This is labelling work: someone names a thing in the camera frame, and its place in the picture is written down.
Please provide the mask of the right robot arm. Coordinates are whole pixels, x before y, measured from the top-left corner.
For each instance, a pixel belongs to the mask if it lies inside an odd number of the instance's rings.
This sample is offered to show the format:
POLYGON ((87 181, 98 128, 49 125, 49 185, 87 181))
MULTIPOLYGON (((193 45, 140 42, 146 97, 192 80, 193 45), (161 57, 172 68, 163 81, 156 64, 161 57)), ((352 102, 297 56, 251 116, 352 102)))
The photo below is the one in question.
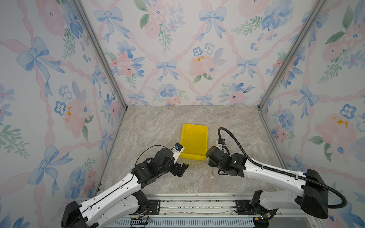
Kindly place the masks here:
POLYGON ((255 214, 271 216, 280 209, 301 209, 319 219, 329 217, 328 190, 322 187, 323 180, 317 172, 308 172, 313 184, 299 178, 301 172, 292 172, 266 164, 255 164, 243 154, 228 155, 213 146, 207 153, 209 166, 218 168, 226 176, 253 178, 283 188, 279 192, 255 191, 249 206, 238 206, 237 212, 252 211, 255 214))

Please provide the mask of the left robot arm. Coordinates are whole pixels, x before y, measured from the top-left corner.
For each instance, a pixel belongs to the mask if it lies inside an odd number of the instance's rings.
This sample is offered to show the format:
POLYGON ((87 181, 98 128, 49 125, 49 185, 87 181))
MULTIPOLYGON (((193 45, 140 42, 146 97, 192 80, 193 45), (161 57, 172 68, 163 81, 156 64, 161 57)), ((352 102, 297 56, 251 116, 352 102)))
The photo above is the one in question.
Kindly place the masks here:
POLYGON ((149 200, 142 189, 167 173, 182 177, 189 166, 177 162, 183 151, 179 143, 172 149, 163 147, 101 194, 82 203, 71 202, 65 208, 61 227, 104 228, 121 217, 145 214, 149 200))

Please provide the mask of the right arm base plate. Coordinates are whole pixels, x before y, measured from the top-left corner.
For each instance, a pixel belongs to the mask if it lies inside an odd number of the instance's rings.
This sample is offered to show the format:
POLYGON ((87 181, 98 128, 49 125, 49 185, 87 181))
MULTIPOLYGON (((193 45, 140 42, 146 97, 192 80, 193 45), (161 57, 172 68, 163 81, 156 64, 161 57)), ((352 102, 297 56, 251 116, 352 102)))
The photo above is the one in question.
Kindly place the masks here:
POLYGON ((255 209, 250 205, 250 200, 238 199, 235 200, 234 212, 238 215, 256 215, 255 209))

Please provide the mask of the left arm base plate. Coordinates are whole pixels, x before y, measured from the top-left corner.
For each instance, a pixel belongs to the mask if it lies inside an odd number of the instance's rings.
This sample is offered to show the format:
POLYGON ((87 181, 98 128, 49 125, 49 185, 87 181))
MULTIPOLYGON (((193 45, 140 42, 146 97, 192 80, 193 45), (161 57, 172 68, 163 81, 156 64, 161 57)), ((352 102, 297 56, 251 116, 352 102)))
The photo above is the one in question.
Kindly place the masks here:
POLYGON ((151 199, 139 206, 135 212, 137 215, 159 215, 161 209, 161 201, 159 199, 151 199))

